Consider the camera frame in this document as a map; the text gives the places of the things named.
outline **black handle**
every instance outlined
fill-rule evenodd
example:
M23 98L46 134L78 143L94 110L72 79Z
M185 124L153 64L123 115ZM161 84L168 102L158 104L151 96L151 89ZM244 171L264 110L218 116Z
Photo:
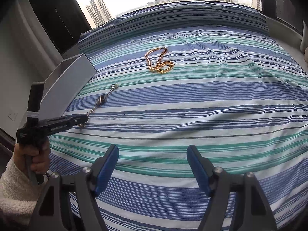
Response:
M214 167L194 145L187 148L186 154L199 188L211 198L198 231L221 230L230 192L236 192L230 231L277 230L270 204L252 172L244 176L229 174Z
M44 182L44 175L41 174L36 174L35 172L33 172L30 169L30 166L32 164L32 156L25 156L25 160L26 160L26 168L27 168L27 172L28 172L28 177L30 182L33 185L40 185Z
M108 231L95 196L106 189L118 158L119 148L112 144L103 157L95 160L92 167L84 167L74 175L52 173L42 189L28 230ZM72 215L69 192L76 192L81 216L81 223L77 225Z
M29 112L39 112L41 105L41 100L43 97L45 82L33 82L30 90L29 101L28 101L28 111ZM33 127L36 126L39 119L34 117L27 117L26 126ZM33 143L39 149L42 143ZM32 164L32 157L26 156L26 168L28 172L29 180L33 185L40 185L44 182L44 175L37 175L35 172L31 171L30 166Z

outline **wall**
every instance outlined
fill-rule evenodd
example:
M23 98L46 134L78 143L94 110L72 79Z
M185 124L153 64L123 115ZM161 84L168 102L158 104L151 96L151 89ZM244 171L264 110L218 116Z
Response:
M300 48L302 36L294 29L270 17L266 17L266 22L270 30L269 35L272 38L284 41L285 43L292 47L295 47L296 49Z
M0 128L13 138L28 105L31 83L43 81L13 40L9 13L0 22ZM17 113L15 121L7 115Z

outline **bed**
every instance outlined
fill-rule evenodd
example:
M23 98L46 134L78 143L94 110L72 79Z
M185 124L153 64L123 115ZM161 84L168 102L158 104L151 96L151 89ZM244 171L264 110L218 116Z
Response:
M150 72L145 53L167 47L170 72ZM87 113L85 127L50 137L51 171L73 174L104 155L119 161L98 206L109 230L194 230L209 198L186 149L230 173L255 173L278 227L308 199L308 79L272 38L257 10L219 2L142 9L84 33L79 49L97 70L65 115ZM161 51L150 55L155 63ZM222 230L230 226L230 194ZM75 195L73 212L79 214Z

